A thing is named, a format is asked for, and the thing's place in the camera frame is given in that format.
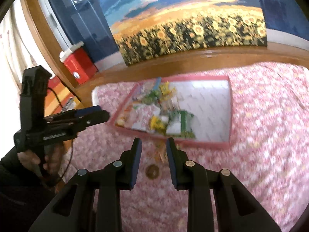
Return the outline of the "green snack bag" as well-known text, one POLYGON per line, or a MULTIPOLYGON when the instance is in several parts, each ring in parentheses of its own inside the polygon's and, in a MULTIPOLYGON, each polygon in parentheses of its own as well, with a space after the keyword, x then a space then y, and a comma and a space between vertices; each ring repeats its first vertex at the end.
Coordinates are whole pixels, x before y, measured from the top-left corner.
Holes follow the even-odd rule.
POLYGON ((166 134, 183 139, 195 139, 195 134, 191 126, 193 117, 194 115, 192 113, 184 110, 170 112, 166 134))

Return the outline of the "yellow small snack packet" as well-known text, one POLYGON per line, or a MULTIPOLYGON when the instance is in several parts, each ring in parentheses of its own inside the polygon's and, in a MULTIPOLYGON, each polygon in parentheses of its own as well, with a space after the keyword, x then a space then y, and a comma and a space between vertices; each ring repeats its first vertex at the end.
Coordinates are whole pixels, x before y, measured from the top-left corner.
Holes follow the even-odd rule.
POLYGON ((164 116, 164 115, 152 116, 150 120, 150 125, 149 125, 150 130, 165 132, 168 122, 169 122, 168 116, 164 116))

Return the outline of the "orange yellow snack bag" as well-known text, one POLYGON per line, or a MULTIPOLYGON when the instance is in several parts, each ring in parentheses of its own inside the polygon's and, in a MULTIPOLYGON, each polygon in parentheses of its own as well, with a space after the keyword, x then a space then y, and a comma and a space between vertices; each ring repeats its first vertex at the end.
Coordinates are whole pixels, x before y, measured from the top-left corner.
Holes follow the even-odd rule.
POLYGON ((131 128, 136 120, 136 117, 136 110, 130 105, 117 117, 115 124, 116 126, 131 128))

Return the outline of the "sunflower field painting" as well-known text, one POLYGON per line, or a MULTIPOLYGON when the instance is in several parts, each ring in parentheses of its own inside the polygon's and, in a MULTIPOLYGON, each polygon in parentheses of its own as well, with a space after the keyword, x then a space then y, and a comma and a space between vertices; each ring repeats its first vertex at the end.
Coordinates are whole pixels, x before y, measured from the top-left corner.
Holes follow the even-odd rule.
POLYGON ((259 0, 99 0, 128 66, 177 52, 266 46, 259 0))

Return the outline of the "round brown jelly cup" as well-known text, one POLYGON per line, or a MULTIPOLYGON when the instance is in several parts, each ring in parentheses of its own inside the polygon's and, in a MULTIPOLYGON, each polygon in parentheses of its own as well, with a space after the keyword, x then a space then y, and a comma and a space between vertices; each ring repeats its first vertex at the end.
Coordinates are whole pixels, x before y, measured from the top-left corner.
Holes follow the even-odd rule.
POLYGON ((155 180, 160 175, 160 168, 155 164, 148 165, 146 167, 145 174, 148 179, 155 180))

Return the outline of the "pink white snack packet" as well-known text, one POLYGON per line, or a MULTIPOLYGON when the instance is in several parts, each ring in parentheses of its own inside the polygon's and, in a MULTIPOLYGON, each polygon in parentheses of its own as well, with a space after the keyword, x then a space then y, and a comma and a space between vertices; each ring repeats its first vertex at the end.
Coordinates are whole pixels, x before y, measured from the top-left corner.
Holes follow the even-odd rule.
POLYGON ((150 122, 153 116, 158 116, 161 113, 160 107, 155 104, 139 104, 134 107, 133 124, 131 128, 137 131, 151 132, 150 122))

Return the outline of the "red gift box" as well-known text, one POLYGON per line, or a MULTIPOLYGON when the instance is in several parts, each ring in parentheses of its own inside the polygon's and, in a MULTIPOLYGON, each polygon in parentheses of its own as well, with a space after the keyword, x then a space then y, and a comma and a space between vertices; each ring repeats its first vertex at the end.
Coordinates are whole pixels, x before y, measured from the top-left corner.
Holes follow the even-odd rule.
POLYGON ((98 72, 97 67, 85 51, 82 41, 72 45, 66 51, 60 52, 59 58, 78 84, 87 82, 98 72))

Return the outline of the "pink floral cloth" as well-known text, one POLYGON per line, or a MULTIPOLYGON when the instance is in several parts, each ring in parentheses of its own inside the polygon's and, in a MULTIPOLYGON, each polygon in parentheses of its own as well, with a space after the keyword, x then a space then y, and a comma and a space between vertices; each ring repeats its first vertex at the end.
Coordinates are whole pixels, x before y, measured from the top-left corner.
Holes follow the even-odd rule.
MULTIPOLYGON (((308 69, 260 62, 212 74, 232 84, 232 146, 184 151, 207 169, 229 169, 289 231, 308 205, 308 69)), ((123 231, 186 231, 188 195, 174 189, 168 163, 155 161, 158 143, 165 145, 143 139, 137 183, 121 192, 123 231), (155 180, 145 174, 152 164, 160 168, 155 180)))

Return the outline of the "pink shallow box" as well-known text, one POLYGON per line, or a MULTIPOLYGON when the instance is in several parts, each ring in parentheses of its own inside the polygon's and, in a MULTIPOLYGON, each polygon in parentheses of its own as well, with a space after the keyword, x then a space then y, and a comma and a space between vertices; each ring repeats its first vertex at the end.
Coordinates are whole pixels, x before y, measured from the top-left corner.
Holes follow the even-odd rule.
POLYGON ((232 88, 227 75, 185 74, 135 83, 110 124, 119 132, 193 147, 229 149, 232 88))

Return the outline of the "clear packet blue strip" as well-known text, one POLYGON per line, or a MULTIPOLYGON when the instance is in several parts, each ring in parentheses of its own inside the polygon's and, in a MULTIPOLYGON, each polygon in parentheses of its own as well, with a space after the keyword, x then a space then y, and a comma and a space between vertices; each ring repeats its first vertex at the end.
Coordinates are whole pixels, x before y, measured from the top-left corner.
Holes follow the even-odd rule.
POLYGON ((154 83, 154 87, 152 88, 153 91, 158 90, 160 83, 161 83, 162 77, 157 77, 154 83))

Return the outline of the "orange yellow carton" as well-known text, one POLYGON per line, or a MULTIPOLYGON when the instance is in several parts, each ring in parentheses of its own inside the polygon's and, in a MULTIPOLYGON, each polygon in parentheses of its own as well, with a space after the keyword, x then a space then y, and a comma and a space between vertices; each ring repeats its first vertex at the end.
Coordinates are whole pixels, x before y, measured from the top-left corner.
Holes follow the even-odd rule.
POLYGON ((45 98, 45 116, 81 108, 83 108, 83 104, 58 77, 49 80, 45 98))

